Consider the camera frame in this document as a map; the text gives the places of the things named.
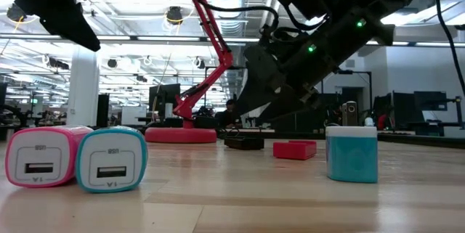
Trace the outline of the pink and white USB charger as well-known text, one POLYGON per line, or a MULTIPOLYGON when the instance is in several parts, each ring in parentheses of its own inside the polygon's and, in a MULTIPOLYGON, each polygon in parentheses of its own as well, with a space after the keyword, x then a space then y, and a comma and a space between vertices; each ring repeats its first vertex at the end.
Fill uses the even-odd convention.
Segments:
POLYGON ((7 145, 5 173, 19 187, 56 187, 74 179, 86 126, 44 126, 16 132, 7 145))

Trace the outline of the white box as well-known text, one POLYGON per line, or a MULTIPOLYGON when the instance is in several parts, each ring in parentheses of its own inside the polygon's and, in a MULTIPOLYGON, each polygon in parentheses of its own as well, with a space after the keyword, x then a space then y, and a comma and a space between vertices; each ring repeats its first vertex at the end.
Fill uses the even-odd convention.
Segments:
POLYGON ((146 106, 123 106, 121 111, 121 125, 138 126, 146 124, 146 106))

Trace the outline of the red box with window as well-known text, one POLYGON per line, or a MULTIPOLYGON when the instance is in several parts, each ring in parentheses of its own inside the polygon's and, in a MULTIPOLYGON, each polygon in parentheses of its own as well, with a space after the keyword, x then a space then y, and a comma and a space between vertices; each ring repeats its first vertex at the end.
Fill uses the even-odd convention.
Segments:
POLYGON ((274 142, 273 156, 289 160, 307 160, 317 153, 315 141, 291 140, 288 142, 274 142))

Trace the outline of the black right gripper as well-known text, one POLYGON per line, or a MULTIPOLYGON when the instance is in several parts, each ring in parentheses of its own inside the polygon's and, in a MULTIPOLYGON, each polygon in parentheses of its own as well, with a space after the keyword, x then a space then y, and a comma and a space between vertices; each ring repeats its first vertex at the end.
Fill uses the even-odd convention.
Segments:
POLYGON ((259 116, 266 122, 318 106, 320 42, 260 43, 246 48, 244 57, 248 77, 236 102, 240 115, 270 103, 259 116))

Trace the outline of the teal and white USB charger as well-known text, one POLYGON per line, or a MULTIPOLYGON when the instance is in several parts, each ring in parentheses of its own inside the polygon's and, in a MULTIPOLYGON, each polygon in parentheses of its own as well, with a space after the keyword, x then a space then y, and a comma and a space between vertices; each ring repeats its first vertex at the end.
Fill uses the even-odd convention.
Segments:
POLYGON ((148 148, 135 128, 100 128, 81 141, 76 156, 76 179, 92 193, 113 193, 139 186, 147 168, 148 148))

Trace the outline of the white and light-blue charger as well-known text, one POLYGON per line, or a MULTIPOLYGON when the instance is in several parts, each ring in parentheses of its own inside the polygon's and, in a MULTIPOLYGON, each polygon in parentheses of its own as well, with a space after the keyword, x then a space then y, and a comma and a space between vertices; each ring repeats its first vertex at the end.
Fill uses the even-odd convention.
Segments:
POLYGON ((326 176, 335 181, 377 183, 377 135, 373 126, 326 127, 326 176))

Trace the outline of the black ceiling speaker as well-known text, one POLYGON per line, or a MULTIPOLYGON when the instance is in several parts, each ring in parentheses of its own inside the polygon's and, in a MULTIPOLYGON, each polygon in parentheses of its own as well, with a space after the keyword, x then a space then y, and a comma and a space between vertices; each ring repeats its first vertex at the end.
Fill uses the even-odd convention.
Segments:
POLYGON ((181 7, 169 7, 166 13, 166 21, 172 25, 182 23, 183 16, 181 7))

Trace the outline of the black background monitor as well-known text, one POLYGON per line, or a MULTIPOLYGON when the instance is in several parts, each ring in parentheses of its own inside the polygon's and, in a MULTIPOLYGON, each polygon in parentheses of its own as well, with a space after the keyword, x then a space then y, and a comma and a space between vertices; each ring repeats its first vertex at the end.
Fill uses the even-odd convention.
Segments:
POLYGON ((179 83, 152 86, 149 88, 149 111, 158 113, 159 117, 170 118, 177 106, 176 96, 180 95, 179 83))

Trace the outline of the white pillar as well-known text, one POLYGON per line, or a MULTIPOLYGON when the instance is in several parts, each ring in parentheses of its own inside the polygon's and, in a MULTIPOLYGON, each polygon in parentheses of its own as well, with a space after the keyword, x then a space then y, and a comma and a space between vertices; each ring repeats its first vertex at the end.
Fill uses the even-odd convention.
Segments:
POLYGON ((67 125, 96 124, 100 62, 96 52, 75 46, 70 67, 67 125))

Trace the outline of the black box with window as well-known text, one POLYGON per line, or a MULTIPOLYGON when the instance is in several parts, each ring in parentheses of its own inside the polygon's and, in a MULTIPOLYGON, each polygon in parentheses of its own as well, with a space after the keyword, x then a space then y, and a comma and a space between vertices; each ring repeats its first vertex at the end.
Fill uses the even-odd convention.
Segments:
POLYGON ((227 137, 224 143, 227 147, 236 150, 262 150, 264 148, 264 140, 260 138, 227 137))

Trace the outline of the red desk lamp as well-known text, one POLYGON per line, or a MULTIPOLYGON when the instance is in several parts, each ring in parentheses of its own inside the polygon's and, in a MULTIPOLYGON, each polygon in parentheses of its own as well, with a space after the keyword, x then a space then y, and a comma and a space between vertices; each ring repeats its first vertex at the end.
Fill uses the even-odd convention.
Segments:
POLYGON ((147 142, 196 144, 214 143, 217 140, 217 133, 213 128, 195 127, 193 107, 216 80, 232 66, 233 54, 222 38, 222 34, 216 23, 213 14, 215 8, 208 4, 207 0, 192 1, 200 17, 201 26, 217 53, 219 66, 210 75, 205 77, 200 84, 192 86, 176 97, 177 106, 174 108, 173 114, 182 118, 182 127, 147 128, 145 131, 145 140, 147 142))

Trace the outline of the grey cylindrical device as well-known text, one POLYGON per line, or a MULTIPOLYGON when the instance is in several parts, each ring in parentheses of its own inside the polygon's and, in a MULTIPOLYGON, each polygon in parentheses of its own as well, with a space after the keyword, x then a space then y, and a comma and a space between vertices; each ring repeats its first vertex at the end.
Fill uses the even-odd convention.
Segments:
POLYGON ((341 110, 343 126, 358 126, 358 111, 355 101, 345 102, 341 106, 341 110))

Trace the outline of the small red container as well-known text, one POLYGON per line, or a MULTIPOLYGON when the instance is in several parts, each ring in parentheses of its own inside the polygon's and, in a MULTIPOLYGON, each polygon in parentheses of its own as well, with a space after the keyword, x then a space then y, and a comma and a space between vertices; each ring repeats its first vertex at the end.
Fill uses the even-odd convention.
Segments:
POLYGON ((382 131, 389 127, 390 121, 387 114, 383 114, 377 119, 377 129, 382 131))

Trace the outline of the black tall cabinet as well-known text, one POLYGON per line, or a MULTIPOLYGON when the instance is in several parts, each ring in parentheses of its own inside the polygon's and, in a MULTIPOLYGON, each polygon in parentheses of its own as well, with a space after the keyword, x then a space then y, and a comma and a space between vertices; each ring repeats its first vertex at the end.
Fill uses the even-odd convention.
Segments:
POLYGON ((100 94, 98 96, 96 126, 99 128, 104 128, 108 126, 109 104, 110 104, 109 94, 100 94))

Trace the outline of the black metal stand frame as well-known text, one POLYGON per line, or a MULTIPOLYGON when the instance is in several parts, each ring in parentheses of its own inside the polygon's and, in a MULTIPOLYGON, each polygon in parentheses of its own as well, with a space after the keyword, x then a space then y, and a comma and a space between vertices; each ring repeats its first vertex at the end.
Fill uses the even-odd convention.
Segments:
POLYGON ((358 111, 358 125, 364 126, 364 120, 371 116, 372 104, 373 104, 373 87, 372 87, 372 73, 371 71, 355 71, 355 70, 337 70, 335 73, 331 73, 328 77, 325 77, 320 82, 320 91, 322 94, 325 93, 325 82, 333 75, 357 75, 366 84, 368 84, 368 109, 362 111, 363 106, 363 87, 342 87, 341 86, 341 103, 344 104, 348 101, 355 101, 357 103, 358 111))

